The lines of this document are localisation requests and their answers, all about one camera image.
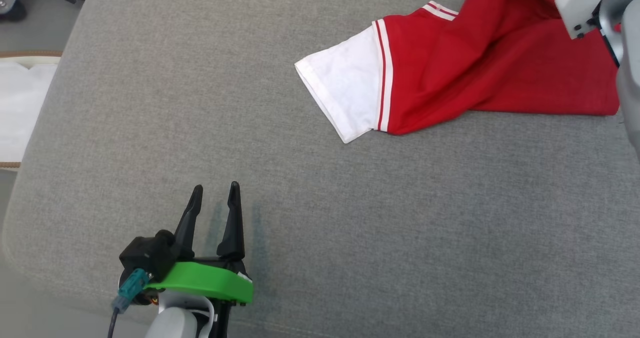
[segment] white robotic arm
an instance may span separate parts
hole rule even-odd
[[[640,159],[640,0],[555,1],[571,38],[600,30],[619,67],[617,92],[624,125]]]

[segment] green bracket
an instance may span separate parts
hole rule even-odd
[[[234,272],[195,262],[178,262],[164,281],[145,289],[172,290],[210,299],[249,304],[254,300],[254,284]]]

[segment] gray floor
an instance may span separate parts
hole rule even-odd
[[[0,169],[0,226],[5,217],[15,172]],[[7,267],[0,252],[0,336],[11,338],[103,338],[109,318],[58,306],[35,295],[23,280]],[[115,338],[144,337],[147,327],[119,319]]]
[[[18,23],[0,24],[0,52],[62,51],[82,2],[23,0],[28,17]],[[16,173],[0,169],[0,227]],[[11,338],[103,338],[109,317],[58,306],[49,297],[35,295],[17,274],[7,267],[0,252],[0,337]],[[120,318],[115,338],[144,337],[147,327]]]
[[[21,22],[2,22],[0,52],[62,51],[69,39],[82,1],[21,0],[27,17]]]

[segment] black wheel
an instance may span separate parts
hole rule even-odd
[[[27,17],[27,8],[20,0],[16,0],[13,3],[13,7],[9,12],[0,15],[0,19],[6,19],[9,22],[22,21],[25,17]]]

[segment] black cable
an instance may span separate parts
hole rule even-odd
[[[118,319],[118,313],[120,313],[120,310],[114,308],[113,315],[111,316],[111,324],[109,325],[109,333],[107,333],[107,338],[114,338],[114,328],[116,327],[116,319]]]

